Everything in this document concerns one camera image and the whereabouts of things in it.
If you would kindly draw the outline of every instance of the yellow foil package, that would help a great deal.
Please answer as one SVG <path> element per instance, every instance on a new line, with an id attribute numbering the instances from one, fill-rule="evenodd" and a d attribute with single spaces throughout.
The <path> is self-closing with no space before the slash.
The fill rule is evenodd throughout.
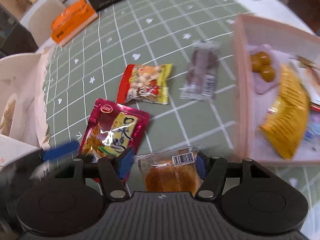
<path id="1" fill-rule="evenodd" d="M 167 105 L 168 87 L 166 81 L 171 68 L 172 64 L 128 65 L 119 85 L 117 103 L 124 104 L 135 99 Z"/>
<path id="2" fill-rule="evenodd" d="M 260 126 L 269 142 L 284 159 L 291 159 L 304 136 L 310 100 L 294 71 L 281 65 L 279 94 Z"/>

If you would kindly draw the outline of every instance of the table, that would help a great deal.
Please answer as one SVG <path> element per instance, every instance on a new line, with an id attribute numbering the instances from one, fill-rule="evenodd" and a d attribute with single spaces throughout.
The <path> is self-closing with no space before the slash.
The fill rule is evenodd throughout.
<path id="1" fill-rule="evenodd" d="M 266 17 L 289 21 L 310 31 L 275 0 L 240 1 L 241 4 L 237 0 L 125 0 L 100 11 L 99 20 L 89 25 L 70 44 L 63 49 L 56 47 L 47 66 L 44 89 L 51 146 L 71 138 L 82 140 L 95 99 L 116 100 L 127 64 L 173 63 L 168 80 L 169 105 L 129 103 L 152 116 L 138 154 L 201 144 L 208 155 L 231 155 L 236 78 L 230 25 L 234 17 L 250 10 L 264 16 L 257 4 L 266 4 L 268 8 L 277 8 Z M 179 98 L 194 40 L 221 42 L 219 80 L 213 104 Z M 50 163 L 50 169 L 58 165 L 59 162 Z M 319 168 L 270 169 L 308 199 L 313 208 L 302 232 L 316 239 L 320 228 L 320 221 L 315 219 L 319 212 Z M 227 187 L 234 185 L 234 181 L 227 181 Z M 145 190 L 136 165 L 132 168 L 128 188 L 131 192 Z"/>

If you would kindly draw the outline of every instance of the pink snack package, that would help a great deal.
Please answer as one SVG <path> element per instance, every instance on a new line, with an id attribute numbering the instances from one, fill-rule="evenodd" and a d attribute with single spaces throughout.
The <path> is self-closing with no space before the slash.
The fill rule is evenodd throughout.
<path id="1" fill-rule="evenodd" d="M 127 147 L 137 153 L 149 114 L 104 99 L 97 99 L 89 117 L 80 155 L 91 154 L 96 161 L 105 156 L 119 156 Z"/>

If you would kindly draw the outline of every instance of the chair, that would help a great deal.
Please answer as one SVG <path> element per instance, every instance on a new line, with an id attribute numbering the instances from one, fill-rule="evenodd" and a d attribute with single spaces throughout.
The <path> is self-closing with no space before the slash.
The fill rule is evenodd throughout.
<path id="1" fill-rule="evenodd" d="M 50 38 L 51 23 L 65 8 L 59 0 L 47 0 L 30 17 L 29 30 L 39 47 Z"/>

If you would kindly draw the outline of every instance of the snack package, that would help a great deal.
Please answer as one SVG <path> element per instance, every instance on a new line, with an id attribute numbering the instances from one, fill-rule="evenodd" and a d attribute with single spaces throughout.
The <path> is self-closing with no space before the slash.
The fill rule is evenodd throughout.
<path id="1" fill-rule="evenodd" d="M 284 159 L 291 159 L 306 130 L 309 97 L 294 71 L 281 65 L 279 94 L 260 126 L 268 141 Z"/>
<path id="2" fill-rule="evenodd" d="M 146 66 L 130 64 L 124 71 L 117 103 L 125 104 L 131 99 L 168 104 L 168 87 L 166 80 L 170 74 L 172 64 Z"/>
<path id="3" fill-rule="evenodd" d="M 213 98 L 217 83 L 220 44 L 211 41 L 197 41 L 193 52 L 186 82 L 181 90 L 181 99 L 208 100 Z"/>
<path id="4" fill-rule="evenodd" d="M 190 191 L 195 195 L 201 185 L 196 171 L 199 149 L 189 147 L 161 153 L 138 155 L 138 163 L 147 191 Z"/>
<path id="5" fill-rule="evenodd" d="M 320 152 L 320 113 L 317 111 L 310 111 L 303 145 L 314 152 Z"/>
<path id="6" fill-rule="evenodd" d="M 94 155 L 95 159 L 119 156 L 127 147 L 138 150 L 149 114 L 104 99 L 97 99 L 89 117 L 79 154 Z"/>

